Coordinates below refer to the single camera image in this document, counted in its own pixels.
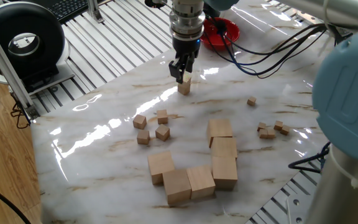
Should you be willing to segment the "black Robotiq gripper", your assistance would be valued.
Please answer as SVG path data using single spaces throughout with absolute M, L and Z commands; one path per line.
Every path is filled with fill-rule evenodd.
M 200 38 L 194 40 L 179 40 L 174 37 L 172 44 L 176 52 L 176 59 L 172 60 L 168 65 L 170 75 L 176 79 L 177 83 L 183 83 L 185 70 L 188 73 L 193 72 L 193 64 L 198 57 L 201 40 Z

